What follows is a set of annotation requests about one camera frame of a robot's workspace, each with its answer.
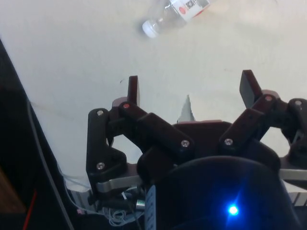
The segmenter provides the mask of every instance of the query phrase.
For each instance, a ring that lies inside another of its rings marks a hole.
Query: white cable
[[[76,184],[79,184],[79,185],[82,185],[74,180],[71,180],[69,179],[72,183],[76,183]],[[64,181],[64,188],[65,188],[65,192],[66,192],[66,195],[68,197],[68,199],[70,200],[70,202],[78,209],[80,210],[83,210],[83,211],[86,211],[88,213],[88,215],[101,215],[101,216],[104,216],[105,218],[108,219],[109,221],[109,224],[112,226],[112,227],[122,227],[128,223],[132,223],[134,221],[136,221],[136,219],[139,219],[143,214],[144,212],[135,212],[135,215],[133,214],[127,214],[126,211],[124,210],[115,210],[115,209],[112,209],[112,208],[107,208],[107,207],[103,207],[102,208],[102,212],[94,212],[92,210],[88,210],[88,209],[85,209],[83,207],[80,207],[79,205],[77,205],[71,198],[71,196],[69,195],[68,193],[68,189],[66,187],[66,184],[65,184],[65,181]],[[131,188],[128,188],[125,192],[129,191],[129,190],[132,190],[132,189],[136,189],[137,187],[131,187]]]
[[[62,202],[62,199],[61,199],[61,196],[59,194],[59,191],[56,187],[56,184],[54,183],[53,181],[53,178],[52,178],[52,175],[50,173],[50,170],[48,168],[48,165],[47,165],[47,162],[46,162],[46,159],[45,159],[45,156],[44,156],[44,153],[43,153],[43,150],[42,150],[42,147],[40,145],[40,141],[39,141],[39,137],[38,137],[38,134],[37,134],[37,131],[36,131],[36,127],[35,127],[35,124],[34,124],[34,120],[33,120],[33,116],[32,116],[32,108],[31,108],[31,103],[29,101],[29,99],[27,99],[27,113],[28,113],[28,118],[29,118],[29,122],[30,122],[30,126],[31,126],[31,130],[32,130],[32,133],[33,133],[33,137],[34,137],[34,140],[35,140],[35,144],[36,144],[36,147],[37,147],[37,151],[38,151],[38,155],[42,161],[42,165],[45,169],[45,172],[46,172],[46,175],[49,179],[49,182],[50,182],[50,185],[51,185],[51,188],[53,190],[53,193],[58,201],[58,204],[62,210],[62,214],[67,222],[67,225],[69,227],[70,230],[73,230],[74,227],[72,225],[72,222],[68,216],[68,213],[65,209],[65,206]]]

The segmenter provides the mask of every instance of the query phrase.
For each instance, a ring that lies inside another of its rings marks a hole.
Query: cable
[[[37,132],[36,132],[36,127],[35,127],[35,124],[34,124],[34,121],[33,121],[33,117],[32,117],[32,111],[31,111],[31,104],[30,104],[30,101],[27,100],[27,113],[28,113],[28,118],[29,118],[29,122],[30,122],[30,126],[31,126],[31,130],[32,130],[32,133],[33,133],[33,136],[34,136],[34,140],[35,140],[35,144],[36,144],[36,147],[37,147],[37,150],[38,150],[38,154],[39,154],[39,157],[42,161],[42,164],[43,164],[43,167],[45,169],[45,172],[47,174],[47,177],[50,181],[50,184],[51,184],[51,187],[52,187],[52,190],[56,196],[56,199],[58,201],[58,204],[62,210],[62,213],[63,213],[63,216],[68,224],[68,227],[70,230],[74,230],[74,227],[72,225],[72,222],[67,214],[67,211],[65,209],[65,206],[62,202],[62,199],[59,195],[59,192],[57,190],[57,187],[52,179],[52,176],[51,176],[51,173],[49,171],[49,168],[47,166],[47,163],[46,163],[46,159],[44,157],[44,154],[43,154],[43,150],[42,150],[42,147],[40,145],[40,142],[39,142],[39,138],[38,138],[38,135],[37,135]]]

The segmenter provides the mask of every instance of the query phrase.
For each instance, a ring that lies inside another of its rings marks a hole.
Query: red and white label
[[[209,0],[170,0],[170,2],[185,21],[195,17],[210,4]]]

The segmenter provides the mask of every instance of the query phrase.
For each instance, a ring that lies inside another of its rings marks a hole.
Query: red wire
[[[33,194],[32,200],[31,200],[31,204],[30,204],[27,216],[26,216],[25,221],[24,221],[23,230],[26,230],[28,228],[28,224],[29,224],[29,220],[30,220],[30,217],[31,217],[31,214],[32,214],[32,211],[33,211],[36,196],[37,196],[37,192],[36,192],[36,190],[34,190],[34,194]]]

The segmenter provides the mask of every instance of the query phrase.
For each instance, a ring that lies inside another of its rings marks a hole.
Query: screw
[[[301,101],[295,101],[295,105],[297,105],[297,106],[301,106],[302,105],[302,102]]]
[[[265,97],[265,100],[266,100],[267,102],[270,102],[271,100],[273,100],[273,98],[272,98],[271,96],[266,96],[266,97]]]
[[[231,146],[231,145],[234,143],[234,141],[233,141],[232,139],[227,138],[227,139],[224,141],[224,143],[225,143],[225,145]]]
[[[188,141],[188,140],[183,140],[182,142],[181,142],[181,146],[182,147],[188,147],[190,145],[190,142]]]
[[[98,111],[97,111],[97,115],[98,115],[98,116],[101,116],[102,114],[104,114],[104,111],[102,111],[102,110],[98,110]]]
[[[105,164],[103,162],[99,162],[97,165],[96,165],[97,169],[98,170],[103,170],[104,167],[105,167]]]

